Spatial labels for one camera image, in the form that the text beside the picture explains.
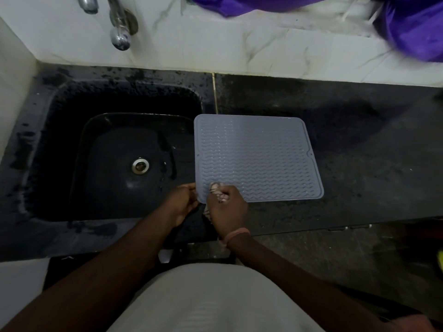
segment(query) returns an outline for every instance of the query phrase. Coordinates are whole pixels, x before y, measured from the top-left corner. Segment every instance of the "left hand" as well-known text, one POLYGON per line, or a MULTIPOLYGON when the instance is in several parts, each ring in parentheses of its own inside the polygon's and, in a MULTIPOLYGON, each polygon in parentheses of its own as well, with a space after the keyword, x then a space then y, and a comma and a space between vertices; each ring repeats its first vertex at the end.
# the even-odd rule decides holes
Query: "left hand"
POLYGON ((185 217, 198 206, 195 183, 183 184, 171 190, 160 206, 165 212, 171 212, 174 226, 179 226, 185 217))

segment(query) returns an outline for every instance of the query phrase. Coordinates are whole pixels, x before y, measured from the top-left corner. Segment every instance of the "faucet handle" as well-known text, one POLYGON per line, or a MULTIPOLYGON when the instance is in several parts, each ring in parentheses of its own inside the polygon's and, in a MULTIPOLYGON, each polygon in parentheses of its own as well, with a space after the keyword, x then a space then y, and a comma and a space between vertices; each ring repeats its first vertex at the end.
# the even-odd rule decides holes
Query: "faucet handle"
POLYGON ((131 35, 128 28, 124 26, 116 26, 111 29, 111 43, 121 51, 128 50, 131 46, 131 35))
POLYGON ((80 5, 81 9, 83 9, 87 14, 98 13, 97 0, 78 0, 78 4, 80 5))

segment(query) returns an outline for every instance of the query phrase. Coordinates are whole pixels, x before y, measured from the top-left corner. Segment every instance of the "right hand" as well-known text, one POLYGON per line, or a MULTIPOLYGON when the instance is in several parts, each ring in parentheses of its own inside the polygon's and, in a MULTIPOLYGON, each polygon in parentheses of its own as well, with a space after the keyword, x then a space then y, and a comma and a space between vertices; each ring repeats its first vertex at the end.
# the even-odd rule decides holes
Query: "right hand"
POLYGON ((244 227, 248 203, 235 186, 220 186, 220 191, 229 195, 229 200, 219 203, 217 196, 210 193, 207 198, 211 221, 222 239, 230 232, 244 227))

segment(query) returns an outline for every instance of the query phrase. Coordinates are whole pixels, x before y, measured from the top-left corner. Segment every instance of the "hand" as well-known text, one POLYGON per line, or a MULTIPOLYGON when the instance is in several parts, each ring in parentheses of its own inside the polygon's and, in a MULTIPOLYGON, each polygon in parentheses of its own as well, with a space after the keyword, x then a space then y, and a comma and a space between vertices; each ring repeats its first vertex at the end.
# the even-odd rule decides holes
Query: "hand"
POLYGON ((215 230, 224 239, 230 232, 244 227, 248 203, 235 186, 220 186, 219 190, 229 195, 229 200, 219 203, 216 195, 210 193, 207 204, 215 230))
POLYGON ((198 204, 195 183, 190 183, 171 190, 160 208, 172 215, 174 227, 177 227, 198 204))

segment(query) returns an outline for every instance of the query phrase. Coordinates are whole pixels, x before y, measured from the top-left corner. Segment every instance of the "person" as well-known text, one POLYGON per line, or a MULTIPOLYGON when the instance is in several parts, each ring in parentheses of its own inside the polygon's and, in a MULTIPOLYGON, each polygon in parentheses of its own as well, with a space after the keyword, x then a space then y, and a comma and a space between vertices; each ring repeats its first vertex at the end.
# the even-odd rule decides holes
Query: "person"
POLYGON ((19 312, 2 332, 392 332, 392 323, 258 243, 244 229, 248 205, 207 198, 212 223, 244 264, 196 263, 141 287, 170 231, 198 206, 195 184, 173 189, 152 214, 19 312))

